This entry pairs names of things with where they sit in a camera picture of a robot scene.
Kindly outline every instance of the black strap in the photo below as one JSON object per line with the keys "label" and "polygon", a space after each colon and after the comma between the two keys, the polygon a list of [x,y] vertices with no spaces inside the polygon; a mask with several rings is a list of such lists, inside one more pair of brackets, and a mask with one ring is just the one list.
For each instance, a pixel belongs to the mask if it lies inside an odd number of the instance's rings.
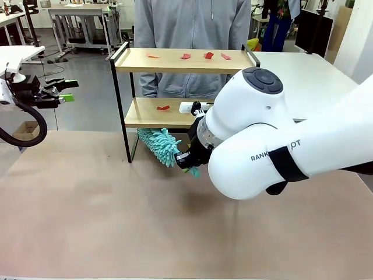
{"label": "black strap", "polygon": [[276,170],[286,181],[298,182],[308,179],[299,169],[286,146],[268,152],[268,155]]}
{"label": "black strap", "polygon": [[279,182],[277,184],[274,184],[272,186],[269,186],[266,189],[266,192],[270,195],[279,195],[285,189],[287,183],[288,183],[287,181],[283,181],[283,182]]}

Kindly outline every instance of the white desk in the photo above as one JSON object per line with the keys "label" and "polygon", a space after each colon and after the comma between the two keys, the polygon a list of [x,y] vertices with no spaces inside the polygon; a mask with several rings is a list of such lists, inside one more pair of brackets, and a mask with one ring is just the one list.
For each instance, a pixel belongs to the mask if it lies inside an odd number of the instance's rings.
{"label": "white desk", "polygon": [[[59,57],[64,56],[66,53],[62,50],[62,44],[66,44],[72,48],[107,48],[108,57],[111,56],[112,50],[122,43],[120,31],[118,31],[119,23],[117,18],[114,16],[113,11],[109,8],[108,4],[84,4],[83,6],[66,6],[65,4],[53,4],[52,7],[46,8],[48,10],[55,39],[58,44]],[[94,42],[94,38],[97,35],[96,25],[94,23],[94,17],[101,18],[105,34],[105,44],[97,44]],[[85,43],[73,43],[70,41],[71,38],[76,37],[75,32],[72,31],[73,22],[72,17],[80,18],[82,24],[82,33],[85,39]]]}
{"label": "white desk", "polygon": [[6,45],[0,47],[0,75],[3,75],[8,63],[13,57],[22,57],[23,62],[26,62],[31,57],[45,50],[45,47],[34,47],[33,45]]}
{"label": "white desk", "polygon": [[252,34],[255,32],[256,30],[256,38],[259,38],[259,31],[261,29],[261,26],[264,24],[264,23],[269,23],[269,16],[266,18],[266,19],[262,19],[262,15],[254,15],[252,17],[252,33],[251,33],[251,36],[249,39],[251,39],[252,37]]}
{"label": "white desk", "polygon": [[357,84],[318,55],[303,52],[255,52],[261,67],[283,82],[290,114],[304,120],[321,113],[350,93]]}
{"label": "white desk", "polygon": [[26,45],[26,43],[24,42],[21,27],[19,26],[19,22],[18,22],[18,18],[21,17],[21,16],[24,16],[24,13],[14,13],[14,14],[11,14],[9,16],[6,16],[4,13],[0,13],[0,28],[4,27],[6,38],[8,39],[8,42],[9,42],[10,46],[12,45],[12,41],[10,40],[10,36],[9,36],[9,33],[8,33],[7,26],[11,25],[12,23],[16,24],[21,42],[22,42],[23,45]]}

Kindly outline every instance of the person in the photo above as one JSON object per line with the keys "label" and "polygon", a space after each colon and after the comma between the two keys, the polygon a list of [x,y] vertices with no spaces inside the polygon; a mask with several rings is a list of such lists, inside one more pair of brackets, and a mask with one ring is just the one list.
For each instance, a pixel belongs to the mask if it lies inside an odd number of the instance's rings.
{"label": "person", "polygon": [[[248,39],[250,13],[251,0],[136,0],[135,47],[240,50]],[[142,73],[139,83],[145,97],[215,98],[227,79]]]}
{"label": "person", "polygon": [[263,38],[262,51],[282,52],[293,19],[301,12],[300,0],[265,0],[262,18],[270,18]]}

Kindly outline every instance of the cardboard box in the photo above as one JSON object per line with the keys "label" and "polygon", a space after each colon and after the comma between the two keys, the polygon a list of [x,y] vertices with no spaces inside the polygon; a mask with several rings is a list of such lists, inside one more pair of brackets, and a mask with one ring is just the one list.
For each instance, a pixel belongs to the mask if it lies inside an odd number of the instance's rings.
{"label": "cardboard box", "polygon": [[37,121],[25,121],[13,133],[18,140],[28,141],[34,139],[40,132]]}
{"label": "cardboard box", "polygon": [[332,34],[330,35],[328,51],[326,52],[325,57],[325,59],[331,64],[334,64],[334,61],[336,60],[340,45],[347,29],[347,25],[349,25],[351,14],[352,9],[345,6],[341,6],[339,8],[337,18],[334,21],[334,28],[332,30]]}

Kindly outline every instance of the black monitor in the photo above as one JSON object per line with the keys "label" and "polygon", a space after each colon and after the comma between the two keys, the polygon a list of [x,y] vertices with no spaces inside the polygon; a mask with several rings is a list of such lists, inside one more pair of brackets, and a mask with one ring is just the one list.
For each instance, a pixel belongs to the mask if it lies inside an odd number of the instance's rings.
{"label": "black monitor", "polygon": [[[299,26],[295,45],[305,51],[309,51],[311,41],[314,37],[319,15],[308,10],[302,10],[299,18]],[[325,56],[328,47],[330,33],[332,31],[333,20],[323,16],[317,32],[313,53]]]}

